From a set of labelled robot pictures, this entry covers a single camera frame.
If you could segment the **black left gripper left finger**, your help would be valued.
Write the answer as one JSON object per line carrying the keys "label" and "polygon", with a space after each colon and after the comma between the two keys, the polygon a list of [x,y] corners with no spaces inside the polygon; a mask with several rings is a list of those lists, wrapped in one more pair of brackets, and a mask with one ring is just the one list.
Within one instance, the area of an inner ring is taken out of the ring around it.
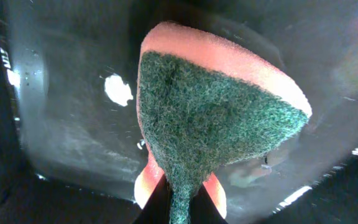
{"label": "black left gripper left finger", "polygon": [[145,208],[132,224],[169,224],[172,190],[165,175],[159,180]]}

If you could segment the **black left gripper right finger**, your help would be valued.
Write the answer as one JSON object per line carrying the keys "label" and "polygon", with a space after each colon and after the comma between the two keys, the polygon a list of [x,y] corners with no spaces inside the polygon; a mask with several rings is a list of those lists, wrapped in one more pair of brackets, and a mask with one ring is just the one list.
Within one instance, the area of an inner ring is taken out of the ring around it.
{"label": "black left gripper right finger", "polygon": [[191,224],[227,224],[202,185],[190,202]]}

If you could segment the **green orange sponge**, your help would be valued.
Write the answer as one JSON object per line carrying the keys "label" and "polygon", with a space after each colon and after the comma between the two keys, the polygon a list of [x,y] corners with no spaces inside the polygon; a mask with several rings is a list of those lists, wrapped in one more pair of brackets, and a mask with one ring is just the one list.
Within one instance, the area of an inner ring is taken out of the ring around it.
{"label": "green orange sponge", "polygon": [[295,81],[249,49],[161,22],[140,47],[137,115],[170,184],[171,223],[220,166],[254,159],[298,134],[312,115]]}

